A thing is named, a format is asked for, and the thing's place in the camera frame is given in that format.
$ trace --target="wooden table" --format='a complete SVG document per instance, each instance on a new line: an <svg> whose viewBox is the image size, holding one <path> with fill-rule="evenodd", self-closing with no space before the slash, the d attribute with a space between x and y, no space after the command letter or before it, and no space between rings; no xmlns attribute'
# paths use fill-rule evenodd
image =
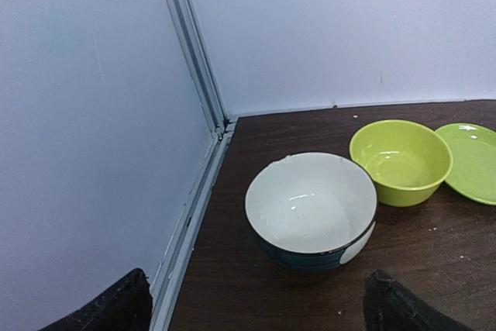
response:
<svg viewBox="0 0 496 331"><path fill-rule="evenodd" d="M416 207L380 205L374 233L355 259L337 271L301 274L272 264L259 250L243 204L250 182L270 162L307 151L349 157L353 133L370 122L408 119L433 129L469 122L496 130L495 113L496 101L477 101L241 118L169 329L365 329L363 280L377 268L467 326L496 329L496 208L447 185Z"/></svg>

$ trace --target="white wall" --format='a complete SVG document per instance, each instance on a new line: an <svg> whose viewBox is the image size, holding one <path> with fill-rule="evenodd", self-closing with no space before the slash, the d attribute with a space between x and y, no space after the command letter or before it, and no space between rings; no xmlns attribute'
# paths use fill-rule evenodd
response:
<svg viewBox="0 0 496 331"><path fill-rule="evenodd" d="M157 272L211 135L165 0L0 1L0 329Z"/></svg>
<svg viewBox="0 0 496 331"><path fill-rule="evenodd" d="M193 0L231 116L496 98L496 0Z"/></svg>

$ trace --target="bowl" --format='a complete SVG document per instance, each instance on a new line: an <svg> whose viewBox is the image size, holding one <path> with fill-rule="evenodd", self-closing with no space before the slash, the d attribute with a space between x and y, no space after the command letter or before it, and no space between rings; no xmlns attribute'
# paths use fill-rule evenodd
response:
<svg viewBox="0 0 496 331"><path fill-rule="evenodd" d="M453 167L451 151L437 133L405 120L363 127L351 139L350 156L376 183L379 201L395 207L424 202Z"/></svg>
<svg viewBox="0 0 496 331"><path fill-rule="evenodd" d="M245 199L261 249L297 271L328 271L353 259L374 230L376 210L367 172L329 153L273 162L253 179Z"/></svg>

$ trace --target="blue bowl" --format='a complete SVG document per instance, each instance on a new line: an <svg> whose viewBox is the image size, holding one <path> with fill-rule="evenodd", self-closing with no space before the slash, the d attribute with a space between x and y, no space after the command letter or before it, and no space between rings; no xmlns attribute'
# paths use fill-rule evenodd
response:
<svg viewBox="0 0 496 331"><path fill-rule="evenodd" d="M374 230L376 211L367 172L329 153L273 162L255 177L245 199L260 248L297 271L329 271L353 259Z"/></svg>

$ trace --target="lime green bowl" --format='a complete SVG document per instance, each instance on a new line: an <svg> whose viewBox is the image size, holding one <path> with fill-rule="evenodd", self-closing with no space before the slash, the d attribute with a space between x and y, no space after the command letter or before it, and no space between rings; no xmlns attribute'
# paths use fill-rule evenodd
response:
<svg viewBox="0 0 496 331"><path fill-rule="evenodd" d="M363 127L351 139L350 155L374 180L379 201L395 207L424 202L453 167L453 155L437 133L405 120Z"/></svg>

